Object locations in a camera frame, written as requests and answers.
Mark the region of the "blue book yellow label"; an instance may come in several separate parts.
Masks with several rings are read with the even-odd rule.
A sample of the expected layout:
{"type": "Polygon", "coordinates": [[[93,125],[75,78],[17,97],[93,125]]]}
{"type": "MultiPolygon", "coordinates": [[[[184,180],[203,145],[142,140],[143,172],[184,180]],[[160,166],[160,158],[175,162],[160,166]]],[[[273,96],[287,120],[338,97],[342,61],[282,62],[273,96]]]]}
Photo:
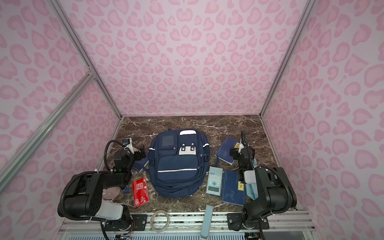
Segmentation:
{"type": "Polygon", "coordinates": [[[231,138],[226,137],[223,143],[220,145],[219,149],[215,153],[215,156],[225,163],[232,165],[234,163],[233,157],[230,155],[231,149],[239,148],[240,142],[231,138]]]}

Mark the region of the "navy blue student backpack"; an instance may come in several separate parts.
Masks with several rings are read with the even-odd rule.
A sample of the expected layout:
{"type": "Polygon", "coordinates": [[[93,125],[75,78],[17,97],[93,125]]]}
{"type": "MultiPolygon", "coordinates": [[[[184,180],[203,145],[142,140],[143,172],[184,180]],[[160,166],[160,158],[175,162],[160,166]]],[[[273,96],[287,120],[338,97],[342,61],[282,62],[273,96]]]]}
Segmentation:
{"type": "Polygon", "coordinates": [[[210,167],[210,144],[195,129],[159,133],[149,147],[149,173],[156,192],[163,198],[193,195],[210,167]]]}

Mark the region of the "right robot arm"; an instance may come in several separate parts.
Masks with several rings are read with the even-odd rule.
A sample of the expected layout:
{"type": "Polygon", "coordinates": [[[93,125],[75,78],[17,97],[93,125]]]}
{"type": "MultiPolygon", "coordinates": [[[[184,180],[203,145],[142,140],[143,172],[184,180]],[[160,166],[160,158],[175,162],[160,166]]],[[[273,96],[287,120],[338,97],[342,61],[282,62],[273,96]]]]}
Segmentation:
{"type": "Polygon", "coordinates": [[[240,182],[254,184],[258,197],[246,203],[240,214],[227,214],[230,230],[268,229],[268,217],[282,214],[297,205],[295,191],[282,167],[271,168],[253,164],[255,150],[241,131],[240,146],[232,148],[230,155],[238,161],[240,182]]]}

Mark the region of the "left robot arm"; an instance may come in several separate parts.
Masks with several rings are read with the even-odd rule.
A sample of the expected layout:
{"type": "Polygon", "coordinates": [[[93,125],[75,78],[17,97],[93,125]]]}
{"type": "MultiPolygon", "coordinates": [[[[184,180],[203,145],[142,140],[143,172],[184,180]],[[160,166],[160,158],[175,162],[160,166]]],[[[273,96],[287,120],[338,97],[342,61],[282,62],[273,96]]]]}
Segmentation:
{"type": "Polygon", "coordinates": [[[145,158],[145,150],[115,152],[115,167],[111,171],[87,171],[74,175],[65,186],[58,204],[60,217],[73,221],[95,221],[101,231],[143,231],[145,215],[131,215],[128,206],[104,200],[106,189],[124,189],[132,178],[136,161],[145,158]]]}

